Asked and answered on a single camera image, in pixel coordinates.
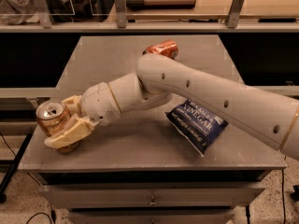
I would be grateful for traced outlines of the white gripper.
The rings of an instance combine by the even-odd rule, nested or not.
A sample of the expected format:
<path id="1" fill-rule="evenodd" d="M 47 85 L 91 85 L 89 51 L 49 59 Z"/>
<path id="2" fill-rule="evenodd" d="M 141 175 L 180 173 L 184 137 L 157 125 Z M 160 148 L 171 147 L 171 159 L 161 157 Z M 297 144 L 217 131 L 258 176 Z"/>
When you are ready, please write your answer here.
<path id="1" fill-rule="evenodd" d="M 64 99 L 63 103 L 73 116 L 59 132 L 45 139 L 47 147 L 69 147 L 90 135 L 97 124 L 107 126 L 121 117 L 112 90 L 104 82 L 90 87 L 82 96 L 73 95 Z M 81 111 L 87 117 L 81 118 Z"/>

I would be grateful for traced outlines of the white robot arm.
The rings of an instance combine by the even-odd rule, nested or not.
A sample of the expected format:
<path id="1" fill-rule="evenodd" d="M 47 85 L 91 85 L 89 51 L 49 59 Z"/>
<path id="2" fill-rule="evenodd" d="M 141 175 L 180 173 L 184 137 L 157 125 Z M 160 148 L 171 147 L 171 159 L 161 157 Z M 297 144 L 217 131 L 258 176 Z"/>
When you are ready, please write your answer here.
<path id="1" fill-rule="evenodd" d="M 99 83 L 81 96 L 60 102 L 71 118 L 59 132 L 45 139 L 45 145 L 68 147 L 91 134 L 95 126 L 108 125 L 124 112 L 166 104 L 173 93 L 299 160 L 297 100 L 216 77 L 159 54 L 142 56 L 132 74 Z"/>

